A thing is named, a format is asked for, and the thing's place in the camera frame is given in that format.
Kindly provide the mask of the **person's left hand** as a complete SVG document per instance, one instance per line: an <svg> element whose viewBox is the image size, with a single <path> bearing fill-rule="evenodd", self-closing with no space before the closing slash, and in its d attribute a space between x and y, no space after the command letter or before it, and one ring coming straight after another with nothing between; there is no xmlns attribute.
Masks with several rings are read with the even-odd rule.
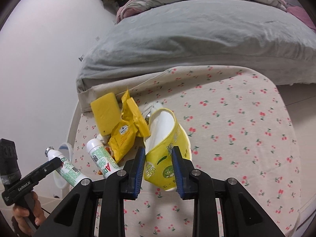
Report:
<svg viewBox="0 0 316 237"><path fill-rule="evenodd" d="M38 195L34 191L32 191L32 199L34 200L33 214L35 216L35 224L40 226L46 220L46 216L44 215L41 203L38 200ZM12 213L18 223L19 229L27 236L32 236L34 231L30 228L27 221L25 220L29 217L29 210L15 204L12 208Z"/></svg>

